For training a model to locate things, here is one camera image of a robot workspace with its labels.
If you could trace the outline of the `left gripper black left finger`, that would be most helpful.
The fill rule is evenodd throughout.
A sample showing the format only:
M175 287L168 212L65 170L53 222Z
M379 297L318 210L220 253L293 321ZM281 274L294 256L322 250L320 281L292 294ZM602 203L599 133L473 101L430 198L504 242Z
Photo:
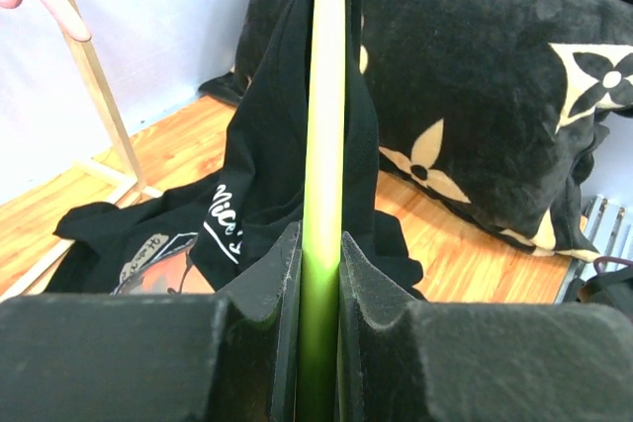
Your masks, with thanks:
M5 421L290 421L301 228L213 295L28 295L1 306Z

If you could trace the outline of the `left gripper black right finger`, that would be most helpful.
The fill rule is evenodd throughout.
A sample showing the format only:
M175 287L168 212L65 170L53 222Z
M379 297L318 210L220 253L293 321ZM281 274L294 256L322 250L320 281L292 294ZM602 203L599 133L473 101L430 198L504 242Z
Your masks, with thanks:
M632 323L600 304L414 298L350 236L339 268L344 421L628 421Z

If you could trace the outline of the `black t shirt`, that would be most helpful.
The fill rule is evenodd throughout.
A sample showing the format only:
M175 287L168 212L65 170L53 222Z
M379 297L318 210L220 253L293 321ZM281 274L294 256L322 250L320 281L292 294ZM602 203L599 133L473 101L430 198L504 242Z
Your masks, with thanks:
M303 216L313 0L250 0L264 37L228 124L223 166L120 209L70 210L54 294L210 294L260 260Z

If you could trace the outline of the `lime green hanger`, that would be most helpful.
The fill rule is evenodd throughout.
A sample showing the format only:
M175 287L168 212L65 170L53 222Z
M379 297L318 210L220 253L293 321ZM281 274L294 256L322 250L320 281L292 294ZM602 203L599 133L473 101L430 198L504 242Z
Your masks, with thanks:
M314 0L296 418L334 414L346 79L346 0Z

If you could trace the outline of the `wooden clothes rack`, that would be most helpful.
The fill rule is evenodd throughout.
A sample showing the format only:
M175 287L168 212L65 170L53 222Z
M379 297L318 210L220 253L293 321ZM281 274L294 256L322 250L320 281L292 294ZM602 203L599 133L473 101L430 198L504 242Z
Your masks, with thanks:
M71 245L51 232L66 208L87 197L128 206L159 196L92 38L74 40L40 0L1 8L2 297L48 280Z

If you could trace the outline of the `black floral plush blanket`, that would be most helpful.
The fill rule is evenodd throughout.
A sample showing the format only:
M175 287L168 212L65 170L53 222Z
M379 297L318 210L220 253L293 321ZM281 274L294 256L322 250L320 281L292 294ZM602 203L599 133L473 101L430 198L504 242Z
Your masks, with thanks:
M632 113L632 0L361 0L382 168L535 255L590 261L582 183Z

